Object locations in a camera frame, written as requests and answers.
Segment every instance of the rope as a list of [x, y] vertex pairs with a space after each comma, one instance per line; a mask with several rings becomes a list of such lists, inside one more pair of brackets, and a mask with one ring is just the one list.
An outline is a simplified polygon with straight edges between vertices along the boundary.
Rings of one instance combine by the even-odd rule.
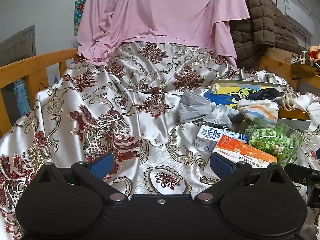
[[290, 99], [293, 99], [292, 94], [288, 93], [287, 91], [284, 91], [284, 95], [282, 96], [282, 106], [287, 111], [293, 111], [296, 110], [297, 105], [293, 104], [293, 106], [290, 105]]

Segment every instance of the air conditioner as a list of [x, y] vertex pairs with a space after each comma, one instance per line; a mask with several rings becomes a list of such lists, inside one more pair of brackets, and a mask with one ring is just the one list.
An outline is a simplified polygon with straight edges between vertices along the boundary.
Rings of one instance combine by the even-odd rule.
[[276, 0], [277, 7], [288, 17], [289, 21], [306, 36], [316, 33], [315, 25], [310, 17], [290, 0]]

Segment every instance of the blue pad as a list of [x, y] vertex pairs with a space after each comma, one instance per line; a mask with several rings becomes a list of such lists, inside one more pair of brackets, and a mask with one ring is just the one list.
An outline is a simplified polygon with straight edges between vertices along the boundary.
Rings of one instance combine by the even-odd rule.
[[102, 158], [89, 168], [89, 171], [96, 175], [99, 179], [103, 179], [113, 168], [113, 154], [109, 154]]
[[210, 156], [210, 168], [220, 179], [223, 179], [233, 172], [233, 167], [231, 165], [225, 163], [214, 154], [211, 154]]

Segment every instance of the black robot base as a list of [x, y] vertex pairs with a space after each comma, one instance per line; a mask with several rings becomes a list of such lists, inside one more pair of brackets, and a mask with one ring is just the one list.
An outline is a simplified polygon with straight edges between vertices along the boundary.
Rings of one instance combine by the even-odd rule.
[[302, 240], [307, 206], [281, 166], [237, 166], [194, 200], [191, 195], [133, 195], [129, 200], [85, 162], [69, 171], [46, 163], [16, 206], [22, 240]]

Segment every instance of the cartoon towel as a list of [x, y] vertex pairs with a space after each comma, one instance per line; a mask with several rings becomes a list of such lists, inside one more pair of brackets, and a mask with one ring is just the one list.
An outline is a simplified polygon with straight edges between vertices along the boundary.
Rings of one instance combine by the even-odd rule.
[[257, 101], [241, 99], [238, 103], [238, 109], [239, 113], [251, 121], [256, 118], [272, 119], [279, 116], [278, 104], [268, 99]]

